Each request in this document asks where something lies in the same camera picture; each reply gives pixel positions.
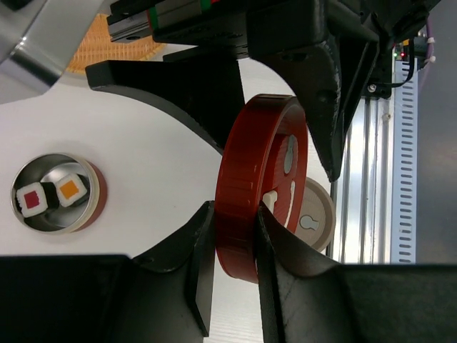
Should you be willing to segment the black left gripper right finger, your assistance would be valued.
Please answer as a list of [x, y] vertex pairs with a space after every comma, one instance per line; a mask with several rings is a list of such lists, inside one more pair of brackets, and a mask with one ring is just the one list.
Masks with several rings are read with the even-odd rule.
[[256, 216], [265, 342], [454, 342], [452, 264], [340, 264]]

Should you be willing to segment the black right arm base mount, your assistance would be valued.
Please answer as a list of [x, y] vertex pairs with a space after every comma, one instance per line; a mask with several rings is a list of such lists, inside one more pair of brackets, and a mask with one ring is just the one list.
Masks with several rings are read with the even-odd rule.
[[388, 99], [392, 90], [411, 81], [417, 71], [433, 61], [434, 38], [416, 36], [395, 44], [381, 56], [363, 92], [364, 97]]

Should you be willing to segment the brown round lid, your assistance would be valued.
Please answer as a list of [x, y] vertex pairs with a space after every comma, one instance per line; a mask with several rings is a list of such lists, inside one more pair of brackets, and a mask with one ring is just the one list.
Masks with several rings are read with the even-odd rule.
[[333, 239], [335, 227], [336, 210], [329, 193], [312, 178], [306, 178], [295, 235], [323, 252]]

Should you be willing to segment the sushi roll orange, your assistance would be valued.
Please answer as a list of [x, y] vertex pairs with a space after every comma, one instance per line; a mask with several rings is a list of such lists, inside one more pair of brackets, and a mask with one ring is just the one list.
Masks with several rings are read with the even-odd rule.
[[86, 177], [70, 173], [54, 183], [59, 203], [62, 207], [76, 207], [89, 196]]

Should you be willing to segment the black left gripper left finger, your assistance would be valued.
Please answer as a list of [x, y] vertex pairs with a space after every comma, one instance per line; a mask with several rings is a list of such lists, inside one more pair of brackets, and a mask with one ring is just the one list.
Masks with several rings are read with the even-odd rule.
[[214, 287], [214, 203], [135, 258], [1, 258], [3, 342], [202, 342]]

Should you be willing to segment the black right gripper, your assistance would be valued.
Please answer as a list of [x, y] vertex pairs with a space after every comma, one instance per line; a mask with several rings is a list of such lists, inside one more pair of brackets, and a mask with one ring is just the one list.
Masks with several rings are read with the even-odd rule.
[[425, 23], [434, 1], [117, 1], [111, 26], [137, 14], [161, 43], [184, 44], [168, 61], [108, 60], [86, 68], [90, 89], [163, 111], [218, 153], [245, 104], [237, 59], [276, 72], [306, 112], [328, 180], [341, 174], [341, 96], [360, 96], [377, 62]]

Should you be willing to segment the red round lid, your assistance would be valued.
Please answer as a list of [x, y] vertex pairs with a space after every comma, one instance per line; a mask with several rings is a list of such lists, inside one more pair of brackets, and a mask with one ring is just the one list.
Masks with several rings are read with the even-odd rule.
[[305, 111], [294, 96], [259, 94], [228, 136], [216, 185], [216, 251], [230, 277], [257, 283], [254, 226], [260, 205], [294, 232], [308, 161]]

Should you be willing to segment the sushi roll red centre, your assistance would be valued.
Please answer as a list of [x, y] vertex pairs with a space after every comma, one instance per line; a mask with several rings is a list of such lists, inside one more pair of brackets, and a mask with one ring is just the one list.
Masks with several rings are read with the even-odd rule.
[[34, 182], [16, 190], [16, 200], [24, 218], [35, 217], [59, 207], [52, 182]]

